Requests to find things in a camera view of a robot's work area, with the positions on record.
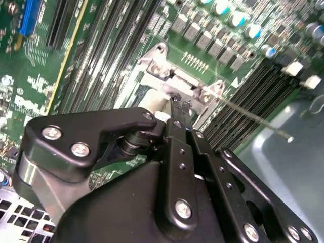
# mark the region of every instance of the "motherboard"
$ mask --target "motherboard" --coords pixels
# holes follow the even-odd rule
[[[0,167],[13,169],[37,116],[155,113],[173,93],[215,149],[236,149],[258,124],[204,87],[273,117],[321,81],[322,24],[319,0],[0,0]],[[143,162],[95,171],[91,187]]]

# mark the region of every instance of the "silver screw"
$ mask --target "silver screw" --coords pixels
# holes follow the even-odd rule
[[[259,241],[259,235],[258,235],[256,229],[251,224],[245,224],[244,231],[251,241],[253,241],[253,242]]]
[[[144,113],[143,114],[143,116],[146,118],[146,119],[148,119],[148,120],[152,120],[153,118],[152,118],[152,116],[151,116],[151,114],[150,113]]]
[[[204,137],[203,134],[202,134],[201,132],[196,132],[196,134],[197,134],[197,136],[198,136],[199,138],[203,138],[203,137]]]
[[[294,227],[288,226],[288,231],[295,240],[300,240],[300,236]]]
[[[89,147],[83,143],[74,144],[71,151],[76,157],[87,157],[90,154]]]
[[[181,123],[178,121],[173,122],[174,125],[176,125],[178,128],[181,128]]]
[[[47,127],[42,130],[42,135],[49,140],[57,140],[62,137],[62,133],[58,128]]]
[[[307,229],[305,229],[304,227],[300,228],[300,230],[302,231],[303,235],[310,241],[313,240],[312,236],[310,235],[310,233],[308,232]]]
[[[233,158],[233,155],[231,155],[227,150],[224,150],[224,154],[225,154],[226,157],[228,157],[228,158]]]
[[[176,201],[176,211],[181,218],[189,219],[191,217],[191,208],[183,200]]]

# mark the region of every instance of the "metal rod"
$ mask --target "metal rod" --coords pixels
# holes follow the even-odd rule
[[[279,128],[274,127],[272,124],[267,122],[265,119],[262,119],[261,117],[259,117],[259,116],[255,115],[255,114],[243,109],[242,107],[240,107],[240,106],[226,100],[224,97],[219,96],[218,94],[216,94],[214,91],[212,91],[208,87],[203,87],[202,89],[205,90],[206,92],[212,94],[216,98],[218,98],[221,102],[225,103],[230,108],[240,112],[241,114],[245,115],[246,117],[250,118],[251,120],[254,120],[256,123],[258,123],[260,125],[265,125],[267,128],[272,129],[275,133],[277,133],[278,135],[284,137],[287,140],[288,143],[291,143],[294,140],[294,137],[289,135],[288,133],[286,133],[284,130],[281,130]]]

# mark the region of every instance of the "capacitor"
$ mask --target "capacitor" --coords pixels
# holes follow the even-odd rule
[[[7,125],[7,119],[5,117],[0,117],[0,129]]]
[[[315,3],[315,8],[317,10],[324,10],[324,0],[317,0]]]
[[[244,34],[247,38],[256,39],[261,35],[261,25],[259,24],[249,24],[244,31]]]
[[[216,14],[218,15],[222,15],[228,12],[229,10],[229,3],[228,1],[224,0],[220,0],[214,3],[213,5],[213,10]]]
[[[269,45],[263,45],[261,48],[261,52],[266,58],[272,58],[277,53],[276,49]]]
[[[213,0],[200,0],[202,4],[209,4]]]
[[[1,78],[1,84],[4,86],[8,86],[11,84],[12,81],[12,77],[10,77],[9,75],[5,75]]]
[[[322,47],[324,47],[324,36],[322,38],[318,39],[318,43],[320,43],[320,45]]]
[[[0,172],[0,183],[5,180],[5,175]]]
[[[240,11],[233,12],[229,18],[228,23],[234,27],[240,27],[245,22],[245,14]]]
[[[319,41],[324,36],[324,26],[318,23],[310,23],[306,26],[306,34],[314,41]]]

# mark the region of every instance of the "black robotic arm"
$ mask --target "black robotic arm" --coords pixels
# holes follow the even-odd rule
[[[171,118],[143,108],[33,119],[13,185],[57,224],[53,242],[318,242],[234,153],[192,128],[190,104]],[[90,191],[93,169],[147,162]]]

